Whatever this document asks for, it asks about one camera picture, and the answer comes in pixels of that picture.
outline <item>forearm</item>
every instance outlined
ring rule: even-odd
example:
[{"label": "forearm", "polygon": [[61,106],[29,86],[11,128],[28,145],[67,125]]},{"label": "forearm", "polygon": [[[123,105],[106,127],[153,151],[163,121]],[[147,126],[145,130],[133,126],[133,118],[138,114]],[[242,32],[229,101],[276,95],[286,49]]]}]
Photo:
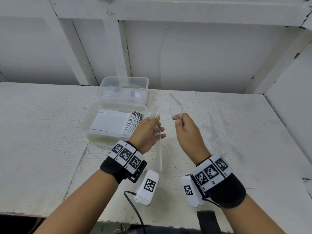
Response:
[{"label": "forearm", "polygon": [[115,178],[96,171],[37,229],[35,234],[89,233],[118,188]]},{"label": "forearm", "polygon": [[221,209],[236,234],[285,234],[248,194],[239,206]]}]

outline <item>hand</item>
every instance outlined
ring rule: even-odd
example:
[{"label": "hand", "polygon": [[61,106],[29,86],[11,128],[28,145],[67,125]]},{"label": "hand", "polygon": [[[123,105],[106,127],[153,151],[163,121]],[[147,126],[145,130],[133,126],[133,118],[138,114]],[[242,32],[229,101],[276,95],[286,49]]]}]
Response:
[{"label": "hand", "polygon": [[193,122],[192,118],[186,113],[175,115],[175,126],[177,131],[177,140],[183,151],[188,155],[195,165],[211,156],[211,153],[205,146],[200,134],[199,128]]},{"label": "hand", "polygon": [[[134,133],[131,135],[129,141],[138,149],[142,154],[148,152],[153,145],[156,143],[156,135],[154,128],[158,126],[161,132],[165,131],[164,127],[161,127],[159,122],[160,116],[156,116],[155,119],[150,120],[145,118],[140,122],[135,129]],[[161,138],[165,138],[166,134],[161,134]]]}]

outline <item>plastic container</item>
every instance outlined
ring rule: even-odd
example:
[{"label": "plastic container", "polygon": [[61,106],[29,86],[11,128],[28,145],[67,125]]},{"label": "plastic container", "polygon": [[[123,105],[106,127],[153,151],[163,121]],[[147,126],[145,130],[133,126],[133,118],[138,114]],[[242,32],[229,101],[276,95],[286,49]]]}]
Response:
[{"label": "plastic container", "polygon": [[125,113],[137,111],[146,117],[148,85],[148,78],[142,77],[104,78],[96,92],[98,101],[91,105],[80,126],[81,130],[87,133],[88,140],[93,144],[108,147],[113,146],[118,140],[128,140],[130,135],[92,130],[90,126],[101,109]]},{"label": "plastic container", "polygon": [[145,77],[115,77],[103,79],[96,96],[113,102],[146,104],[149,79]]}]

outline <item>right hand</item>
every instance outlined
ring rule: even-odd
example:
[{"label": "right hand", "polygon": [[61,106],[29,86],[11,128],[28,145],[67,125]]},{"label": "right hand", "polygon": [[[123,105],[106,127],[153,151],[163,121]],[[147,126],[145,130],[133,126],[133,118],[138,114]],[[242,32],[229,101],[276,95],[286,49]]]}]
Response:
[{"label": "right hand", "polygon": [[186,113],[175,115],[175,126],[177,131],[177,140],[182,150],[188,155],[195,165],[200,164],[206,158],[211,156],[211,153],[205,146],[205,143],[200,134],[199,128],[193,122],[192,118]]}]

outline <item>person's arm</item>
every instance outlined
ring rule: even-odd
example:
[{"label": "person's arm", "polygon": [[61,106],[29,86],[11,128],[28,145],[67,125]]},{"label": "person's arm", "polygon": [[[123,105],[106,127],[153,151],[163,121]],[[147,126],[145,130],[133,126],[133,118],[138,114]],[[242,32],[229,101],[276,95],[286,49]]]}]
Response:
[{"label": "person's arm", "polygon": [[[183,151],[195,165],[211,156],[205,146],[199,128],[188,114],[176,115],[177,139]],[[236,234],[285,234],[285,232],[247,194],[244,201],[235,208],[221,207]]]},{"label": "person's arm", "polygon": [[[157,116],[154,120],[143,120],[129,139],[140,153],[146,153],[155,144],[156,125],[164,131],[159,119]],[[35,234],[90,233],[117,188],[118,183],[113,175],[97,170],[51,213]]]}]

